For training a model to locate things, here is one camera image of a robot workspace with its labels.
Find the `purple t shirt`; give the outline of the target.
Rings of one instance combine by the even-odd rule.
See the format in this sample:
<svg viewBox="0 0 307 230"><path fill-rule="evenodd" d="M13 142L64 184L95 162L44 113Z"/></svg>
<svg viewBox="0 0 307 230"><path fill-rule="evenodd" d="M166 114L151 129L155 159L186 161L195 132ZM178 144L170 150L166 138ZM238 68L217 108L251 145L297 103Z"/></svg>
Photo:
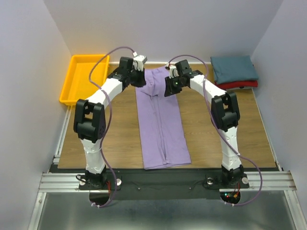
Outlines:
<svg viewBox="0 0 307 230"><path fill-rule="evenodd" d="M146 85L136 88L143 167L146 170L191 163L178 101L165 97L164 67L145 70Z"/></svg>

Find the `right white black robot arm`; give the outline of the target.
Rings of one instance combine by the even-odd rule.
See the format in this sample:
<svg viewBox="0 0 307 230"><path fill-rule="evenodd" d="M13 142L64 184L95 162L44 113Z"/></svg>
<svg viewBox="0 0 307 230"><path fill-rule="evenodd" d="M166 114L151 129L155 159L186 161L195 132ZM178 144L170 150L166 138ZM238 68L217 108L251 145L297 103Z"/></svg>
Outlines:
<svg viewBox="0 0 307 230"><path fill-rule="evenodd" d="M169 76L165 78L165 97L178 94L189 87L205 99L213 126L221 140L222 172L220 184L231 187L244 174L237 146L237 127L240 120L237 96L218 88L200 71L193 71L187 60L165 66Z"/></svg>

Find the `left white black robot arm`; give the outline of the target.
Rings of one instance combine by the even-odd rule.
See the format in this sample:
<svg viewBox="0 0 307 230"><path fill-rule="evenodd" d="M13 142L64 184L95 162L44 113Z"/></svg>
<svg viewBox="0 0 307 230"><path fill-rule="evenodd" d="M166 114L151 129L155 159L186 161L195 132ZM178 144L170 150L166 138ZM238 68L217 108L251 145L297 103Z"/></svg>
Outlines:
<svg viewBox="0 0 307 230"><path fill-rule="evenodd" d="M108 164L102 152L102 143L110 126L105 109L111 107L111 101L129 85L139 88L146 85L144 64L147 57L133 55L133 58L121 57L119 66L105 83L93 95L76 103L73 130L86 157L85 174L76 176L81 190L102 190L110 185L106 176Z"/></svg>

